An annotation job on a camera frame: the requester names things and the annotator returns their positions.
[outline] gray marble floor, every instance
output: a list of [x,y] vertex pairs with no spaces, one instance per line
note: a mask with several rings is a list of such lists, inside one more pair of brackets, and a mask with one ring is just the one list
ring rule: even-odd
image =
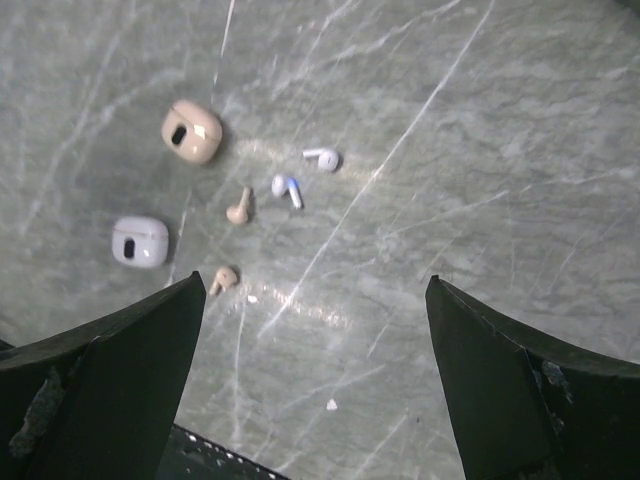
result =
[[[430,275],[640,360],[640,20],[609,0],[0,0],[0,335],[31,342],[192,270],[206,307],[177,422],[293,479],[463,477]],[[187,165],[171,103],[225,122]],[[342,170],[302,148],[336,145]],[[270,194],[298,178],[306,209]],[[225,218],[255,189],[246,227]],[[111,258],[171,227],[155,271]],[[327,409],[333,400],[336,409]]]

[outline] white vein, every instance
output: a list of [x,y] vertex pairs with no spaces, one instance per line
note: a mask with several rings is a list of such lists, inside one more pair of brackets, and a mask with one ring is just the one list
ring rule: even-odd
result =
[[[369,370],[368,372],[365,372],[361,375],[358,375],[357,377],[352,378],[349,381],[345,381],[345,377],[347,376],[346,372],[344,373],[344,375],[342,375],[342,377],[340,377],[340,379],[336,382],[335,387],[333,388],[333,390],[331,390],[331,393],[329,393],[329,398],[334,398],[337,391],[345,386],[351,385],[355,382],[359,382],[360,380],[363,380],[364,378],[370,377],[371,375],[379,372],[380,370],[384,369],[386,367],[386,365],[380,365],[379,367],[374,368],[373,370]],[[309,421],[309,423],[307,423],[307,425],[302,429],[302,431],[296,436],[294,443],[298,443],[301,439],[303,439],[307,433],[309,433],[311,431],[311,429],[314,427],[314,425],[317,423],[317,421],[320,419],[320,417],[325,413],[325,408],[323,407],[322,409],[319,409],[318,412],[311,418],[311,420]]]
[[173,276],[176,273],[176,259],[178,258],[178,252],[180,250],[182,234],[184,233],[184,225],[187,223],[187,216],[189,215],[189,202],[191,201],[191,187],[187,191],[187,198],[184,201],[184,207],[182,211],[182,218],[180,219],[180,228],[178,228],[178,234],[176,235],[176,247],[173,251],[173,259],[171,260],[171,268],[169,269],[169,278],[164,284],[164,288],[167,288],[173,283]]
[[430,223],[437,222],[438,220],[442,220],[443,218],[447,218],[447,217],[449,217],[451,215],[454,215],[454,214],[457,214],[457,213],[460,213],[460,212],[466,212],[466,211],[469,211],[469,210],[473,210],[476,207],[479,207],[481,205],[486,205],[487,203],[494,202],[494,201],[504,197],[508,193],[509,193],[509,190],[503,190],[502,192],[499,192],[496,195],[494,195],[493,197],[487,198],[485,200],[480,200],[479,202],[471,203],[469,205],[464,205],[462,207],[452,208],[451,210],[447,210],[446,212],[439,213],[438,215],[434,215],[433,217],[429,218],[428,220],[423,220],[422,222],[413,223],[411,225],[407,225],[406,227],[402,227],[402,228],[399,228],[397,230],[394,230],[393,232],[390,232],[387,235],[385,235],[385,237],[391,237],[393,235],[397,235],[398,233],[406,232],[407,230],[411,230],[413,228],[421,227],[423,225],[428,225]]
[[442,5],[441,7],[436,8],[435,10],[429,11],[430,15],[440,15],[442,13],[446,13],[451,10],[453,7],[458,5],[461,0],[451,0],[449,3]]
[[242,342],[242,330],[244,329],[244,320],[247,313],[247,302],[242,302],[242,314],[240,316],[240,326],[238,327],[238,341],[236,343],[236,354],[233,362],[233,434],[231,441],[234,446],[240,443],[240,425],[238,423],[238,415],[240,410],[240,401],[238,389],[240,388],[240,345]]
[[378,38],[377,40],[374,40],[373,42],[369,42],[365,45],[349,45],[349,47],[344,49],[342,52],[336,53],[335,55],[332,55],[331,57],[329,57],[325,62],[331,62],[331,61],[338,62],[341,60],[352,58],[356,55],[375,52],[376,50],[379,50],[380,48],[382,48],[387,43],[387,40],[389,40],[391,37],[394,37],[400,33],[405,32],[417,20],[417,18],[418,17],[412,18],[411,20],[406,22],[404,25],[392,27],[386,34],[384,34],[382,37]]
[[386,443],[391,439],[391,437],[393,437],[396,434],[396,432],[398,431],[398,429],[400,429],[400,427],[402,426],[402,424],[405,422],[406,419],[407,419],[407,415],[405,414],[398,421],[398,423],[396,423],[396,425],[391,429],[391,431],[387,434],[387,436],[384,437],[384,440],[382,440],[378,445],[376,445],[376,448],[373,450],[373,452],[371,452],[367,456],[367,458],[365,458],[364,462],[362,462],[362,464],[356,470],[356,473],[353,475],[354,479],[359,478],[367,470],[367,468],[369,468],[371,461],[375,458],[375,456],[382,449],[382,447],[386,445]]
[[348,270],[360,270],[362,268],[368,267],[369,265],[373,265],[374,263],[376,263],[376,259],[372,258],[371,260],[367,260],[366,262],[359,263],[357,265],[351,265],[350,267],[336,268],[335,270],[331,270],[325,273],[320,278],[327,278],[331,275],[335,275],[336,273],[345,273]]
[[334,22],[334,20],[337,20],[338,18],[343,17],[348,13],[349,7],[353,3],[353,1],[354,0],[347,0],[342,6],[340,6],[333,12],[331,12],[331,14],[327,15],[327,17],[324,20],[324,23],[322,24],[322,27],[320,28],[320,31],[318,32],[318,35],[316,36],[316,39],[314,40],[313,44],[311,45],[311,48],[309,49],[309,52],[307,53],[307,56],[304,57],[304,60],[302,60],[302,63],[300,64],[300,68],[298,69],[298,75],[300,74],[304,66],[309,61],[311,54],[313,54],[313,52],[316,50],[316,48],[320,44],[320,40],[322,39],[322,35],[324,34],[324,32],[327,30],[327,28],[329,28],[329,26]]
[[120,29],[118,32],[116,32],[116,34],[113,36],[113,38],[109,42],[109,45],[107,46],[105,54],[102,57],[102,62],[100,63],[100,70],[96,76],[93,87],[91,88],[91,91],[87,97],[87,101],[85,102],[82,110],[80,111],[80,115],[78,116],[78,120],[76,121],[71,131],[71,134],[66,138],[66,140],[64,140],[58,146],[58,148],[53,152],[53,155],[51,156],[51,159],[49,161],[49,168],[47,169],[44,179],[40,184],[38,193],[36,194],[35,198],[31,202],[31,207],[29,208],[29,212],[27,213],[22,225],[20,225],[20,229],[19,229],[20,235],[24,236],[29,231],[29,228],[31,227],[31,222],[33,222],[36,215],[38,214],[38,212],[40,212],[40,209],[42,208],[42,202],[44,201],[44,196],[49,190],[49,186],[53,181],[53,177],[56,171],[58,170],[58,166],[60,165],[62,158],[67,153],[68,149],[80,139],[82,132],[87,124],[87,121],[89,120],[91,109],[93,108],[93,104],[95,103],[95,100],[98,96],[98,92],[100,91],[100,88],[102,87],[102,83],[104,82],[104,78],[107,73],[107,70],[109,69],[111,59],[113,58],[113,55],[115,54],[118,46],[120,45],[120,41],[122,40],[122,37],[129,29],[131,29],[131,27],[140,18],[141,14],[146,10],[149,10],[149,7],[145,7],[138,12],[135,12],[135,11],[132,12],[132,14],[128,18],[128,21],[125,22],[125,25],[123,26],[123,28]]
[[511,218],[511,201],[507,195],[507,218],[509,221],[509,241],[511,242],[511,283],[509,290],[513,289],[513,284],[516,279],[516,244],[513,240],[513,219]]
[[540,277],[542,276],[542,273],[544,272],[544,268],[547,265],[547,260],[549,260],[549,255],[553,251],[553,249],[551,249],[551,248],[547,248],[546,250],[547,250],[547,252],[544,254],[544,259],[542,260],[542,263],[540,264],[540,271],[538,272],[538,274],[536,275],[536,278],[534,279],[533,286],[529,290],[529,295],[531,295],[533,293],[533,291],[535,290],[535,288],[538,286],[538,282],[540,281]]
[[295,296],[298,294],[298,291],[300,290],[300,287],[302,286],[303,282],[306,280],[307,276],[309,275],[309,272],[311,272],[311,270],[315,266],[315,264],[318,261],[318,259],[322,256],[322,254],[325,252],[325,250],[327,249],[327,247],[329,246],[331,241],[334,239],[334,237],[336,236],[336,233],[338,232],[340,227],[342,227],[342,225],[344,224],[344,221],[349,216],[349,213],[351,213],[351,210],[353,209],[355,204],[358,203],[358,200],[360,200],[360,198],[362,198],[362,195],[364,195],[364,193],[367,191],[369,186],[375,181],[376,178],[378,178],[378,176],[380,175],[382,170],[384,170],[384,167],[387,166],[387,163],[389,162],[389,160],[391,158],[393,158],[395,153],[398,151],[398,148],[400,148],[400,145],[402,145],[402,143],[404,143],[404,141],[407,139],[407,137],[413,132],[413,130],[416,127],[416,125],[418,124],[418,122],[422,119],[422,117],[424,116],[426,111],[431,106],[431,103],[433,102],[433,100],[436,97],[436,95],[447,84],[447,82],[449,81],[449,79],[451,78],[453,73],[455,72],[456,68],[460,64],[462,58],[467,53],[467,50],[469,50],[469,47],[471,46],[471,43],[473,42],[473,40],[475,40],[476,36],[478,35],[478,32],[480,32],[480,30],[484,26],[485,22],[487,21],[487,18],[489,18],[489,14],[491,13],[491,10],[493,10],[494,3],[495,3],[495,0],[491,0],[491,3],[489,4],[489,8],[487,9],[487,12],[484,14],[482,19],[478,23],[478,26],[475,28],[475,30],[473,31],[473,33],[471,34],[471,36],[469,37],[469,39],[465,43],[464,47],[462,48],[462,50],[460,51],[460,53],[456,57],[456,60],[455,60],[455,62],[453,62],[453,65],[451,65],[451,67],[449,68],[449,70],[447,71],[445,76],[442,78],[442,80],[440,80],[440,83],[438,83],[438,85],[433,90],[433,92],[431,92],[431,95],[429,95],[429,98],[427,99],[427,101],[424,103],[424,105],[422,106],[422,108],[420,109],[418,114],[415,116],[415,118],[413,119],[413,121],[411,122],[409,127],[405,130],[405,132],[402,134],[402,136],[398,139],[398,141],[393,146],[393,148],[391,149],[391,151],[389,152],[387,157],[384,159],[382,164],[378,167],[378,169],[375,172],[373,172],[373,175],[371,175],[371,177],[369,178],[367,183],[364,184],[364,186],[360,189],[360,191],[355,196],[355,198],[353,199],[351,204],[347,207],[347,210],[342,215],[342,218],[340,219],[338,224],[335,226],[335,228],[329,234],[329,238],[327,238],[327,240],[324,242],[324,244],[322,244],[320,249],[316,252],[314,257],[311,259],[311,262],[309,263],[309,265],[307,266],[307,268],[303,272],[302,276],[300,277],[300,280],[298,280],[298,283],[296,283],[296,285],[293,287],[293,290],[291,291],[289,296],[286,298],[286,300],[283,302],[282,306],[278,309],[276,314],[273,317],[271,317],[271,319],[260,329],[260,331],[258,332],[258,338],[260,338],[267,330],[269,330],[271,327],[273,327],[274,325],[276,325],[278,323],[278,320],[282,316],[282,313],[291,305],[291,302],[293,301]]
[[258,461],[258,459],[260,458],[260,455],[262,455],[262,452],[264,452],[264,449],[269,446],[269,442],[271,441],[271,436],[272,435],[273,435],[273,425],[271,426],[271,428],[269,428],[269,432],[267,433],[267,437],[260,444],[260,446],[256,450],[256,453],[253,454],[252,460],[254,462]]
[[560,267],[558,268],[558,272],[556,273],[556,276],[553,278],[551,285],[549,285],[549,294],[551,294],[551,291],[553,290],[554,285],[558,281],[558,278],[560,278],[560,274],[564,270],[564,267],[567,266],[567,264],[571,261],[571,258],[573,257],[573,255],[578,251],[578,244],[582,241],[582,239],[585,237],[586,234],[587,232],[585,231],[582,235],[580,235],[580,238],[578,238],[578,240],[576,240],[575,243],[571,246],[571,251],[569,252],[569,255],[567,255],[564,261],[560,264]]
[[227,38],[229,37],[229,27],[231,26],[231,17],[233,16],[233,9],[236,5],[236,0],[229,2],[229,11],[227,12],[227,24],[224,27],[224,36],[222,37],[222,46],[220,47],[220,58],[224,57],[224,50],[227,47]]
[[590,177],[584,177],[584,178],[580,178],[580,177],[554,177],[551,180],[546,180],[544,182],[539,182],[539,183],[532,183],[530,185],[527,185],[526,187],[524,187],[522,190],[520,190],[518,193],[525,193],[528,190],[531,190],[532,188],[537,188],[537,187],[541,187],[544,185],[554,185],[554,184],[560,184],[560,185],[572,185],[572,186],[578,186],[578,185],[582,185],[583,183],[587,183],[587,182],[592,182],[595,180],[602,180],[604,178],[609,178],[609,177],[613,177],[613,176],[620,176],[621,178],[629,178],[629,177],[633,177],[636,175],[636,170],[635,169],[629,169],[629,168],[619,168],[619,169],[612,169],[609,170],[608,172],[605,173],[600,173],[598,175],[592,175]]
[[295,462],[298,458],[300,458],[300,456],[306,454],[307,451],[306,450],[300,450],[298,452],[296,452],[289,460],[287,460],[286,462],[284,462],[282,465],[278,465],[276,467],[276,472],[284,472],[287,468],[289,468],[291,466],[291,464],[293,462]]
[[88,159],[89,153],[91,151],[91,148],[98,134],[107,125],[109,125],[111,120],[113,120],[113,115],[115,114],[118,108],[130,104],[133,101],[133,99],[140,96],[142,93],[144,93],[147,90],[151,90],[159,85],[166,85],[166,84],[172,85],[172,84],[178,83],[179,81],[184,80],[184,77],[185,77],[184,70],[168,68],[152,76],[151,78],[149,78],[149,80],[144,82],[142,85],[132,88],[131,90],[127,91],[126,93],[123,93],[122,95],[110,101],[107,105],[105,105],[105,107],[102,110],[100,110],[99,113],[97,113],[92,117],[90,122],[92,124],[92,127],[88,130],[85,130],[84,134],[82,135],[82,138],[85,139],[84,151],[80,155],[78,163],[73,169],[72,176],[75,177],[82,171],[82,168],[84,167]]
[[424,277],[427,275],[427,272],[429,272],[429,270],[431,270],[431,268],[435,265],[435,263],[438,261],[438,259],[442,256],[442,254],[444,252],[446,252],[447,249],[451,245],[453,245],[453,242],[455,242],[460,237],[460,235],[462,235],[464,233],[465,229],[467,228],[467,226],[469,225],[470,222],[471,222],[471,220],[467,220],[467,223],[465,223],[463,225],[463,227],[460,230],[458,230],[453,237],[451,237],[451,240],[449,240],[447,243],[445,243],[445,245],[438,251],[438,253],[436,253],[435,257],[433,257],[431,262],[429,262],[429,265],[427,265],[425,274],[422,276],[420,281],[424,280]]
[[365,373],[362,373],[360,375],[357,375],[349,380],[345,380],[345,377],[347,376],[347,374],[345,373],[344,375],[342,375],[342,377],[340,377],[340,379],[337,382],[330,382],[330,383],[325,383],[323,385],[320,385],[318,387],[315,387],[311,390],[309,390],[307,393],[305,393],[304,395],[296,398],[295,400],[292,400],[291,402],[287,403],[286,405],[284,405],[282,407],[282,411],[285,411],[291,407],[293,407],[294,405],[297,405],[298,403],[304,402],[305,400],[310,399],[313,395],[315,395],[318,392],[321,392],[322,390],[329,388],[329,387],[333,387],[333,390],[331,391],[331,394],[329,396],[333,396],[335,395],[335,393],[338,391],[338,389],[342,388],[342,387],[348,387],[349,385],[352,385],[356,382],[359,382],[360,380],[364,380],[367,377],[370,377],[371,375],[378,373],[380,370],[384,369],[386,367],[386,365],[380,365],[374,369],[368,370]]
[[382,330],[380,330],[380,333],[378,334],[378,336],[374,340],[373,344],[371,345],[371,347],[369,347],[369,352],[367,352],[367,359],[369,359],[369,357],[371,356],[373,351],[376,349],[376,346],[378,345],[378,342],[380,341],[380,338],[382,337],[384,332],[387,330],[387,328],[389,328],[389,324],[388,323],[384,327],[382,327]]

